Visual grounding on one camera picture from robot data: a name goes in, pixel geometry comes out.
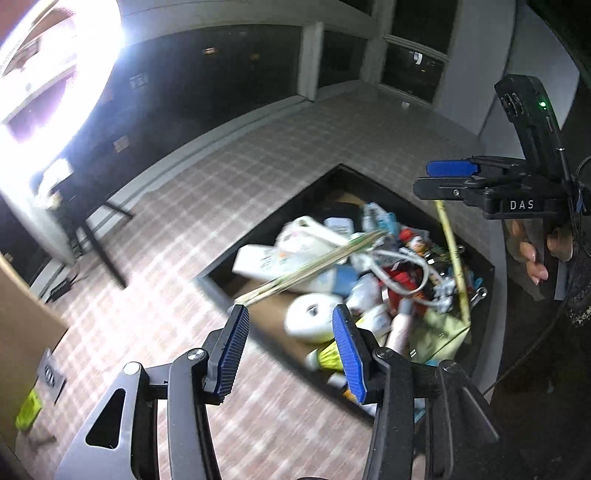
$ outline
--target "human hand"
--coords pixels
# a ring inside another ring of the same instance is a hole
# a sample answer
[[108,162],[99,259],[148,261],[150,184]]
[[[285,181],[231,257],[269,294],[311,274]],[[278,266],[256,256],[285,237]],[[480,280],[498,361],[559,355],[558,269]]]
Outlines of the human hand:
[[[511,236],[519,240],[519,253],[525,259],[525,267],[531,281],[539,285],[540,281],[548,280],[548,270],[538,261],[535,247],[528,241],[525,226],[521,220],[511,220],[509,225]],[[557,228],[546,237],[546,247],[550,254],[562,261],[573,256],[573,237],[568,228]]]

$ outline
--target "blue gripper pad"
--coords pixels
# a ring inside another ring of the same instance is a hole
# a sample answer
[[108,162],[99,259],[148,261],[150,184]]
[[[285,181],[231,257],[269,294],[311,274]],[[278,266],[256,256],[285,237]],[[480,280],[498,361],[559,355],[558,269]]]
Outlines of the blue gripper pad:
[[232,391],[248,337],[248,327],[248,309],[243,305],[234,306],[209,355],[207,378],[203,389],[220,400]]
[[370,393],[370,368],[373,361],[371,352],[345,305],[335,307],[332,324],[349,389],[357,401],[364,404],[368,397],[373,397],[373,395],[368,395]]
[[469,177],[478,171],[478,165],[468,160],[434,160],[427,164],[430,177]]

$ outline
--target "metal wrench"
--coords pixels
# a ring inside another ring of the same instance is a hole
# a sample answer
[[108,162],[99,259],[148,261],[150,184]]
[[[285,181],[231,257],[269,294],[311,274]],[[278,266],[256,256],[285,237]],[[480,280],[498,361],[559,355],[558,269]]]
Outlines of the metal wrench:
[[488,290],[484,287],[480,287],[478,290],[476,290],[476,294],[470,300],[470,309],[472,310],[478,304],[478,302],[480,302],[482,299],[485,299],[487,295]]

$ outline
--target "dark window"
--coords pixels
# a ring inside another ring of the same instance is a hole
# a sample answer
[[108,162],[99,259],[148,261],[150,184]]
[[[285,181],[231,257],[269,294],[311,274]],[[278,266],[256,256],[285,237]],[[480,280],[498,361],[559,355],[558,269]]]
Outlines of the dark window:
[[344,4],[350,5],[357,10],[361,10],[364,14],[371,15],[371,0],[340,0]]
[[432,102],[443,62],[398,45],[389,45],[382,83]]
[[447,53],[457,0],[397,0],[392,35]]
[[63,153],[94,185],[78,205],[93,211],[187,142],[295,95],[300,41],[300,27],[231,25],[122,50],[102,100]]
[[51,257],[21,225],[0,196],[0,255],[12,265],[21,278],[31,285]]
[[318,87],[358,80],[366,42],[364,38],[325,31]]

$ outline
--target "checkered floor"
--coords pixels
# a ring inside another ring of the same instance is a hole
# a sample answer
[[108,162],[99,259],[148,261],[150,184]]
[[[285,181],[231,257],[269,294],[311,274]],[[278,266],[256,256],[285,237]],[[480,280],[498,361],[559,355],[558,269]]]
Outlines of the checkered floor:
[[[54,308],[70,324],[55,350],[68,382],[46,404],[32,437],[57,443],[17,454],[37,480],[52,479],[64,451],[106,386],[131,360],[170,362],[225,318],[190,283],[208,263],[277,207],[337,163],[412,196],[412,181],[434,158],[467,153],[423,126],[424,116],[387,96],[348,93],[262,127],[190,167],[133,208],[135,218],[105,239],[129,279],[120,290],[94,254],[88,275]],[[451,205],[457,233],[488,256],[480,213]],[[250,343],[235,389],[209,409],[225,479],[360,478],[371,431],[321,398]],[[159,416],[161,478],[170,477],[165,402]]]

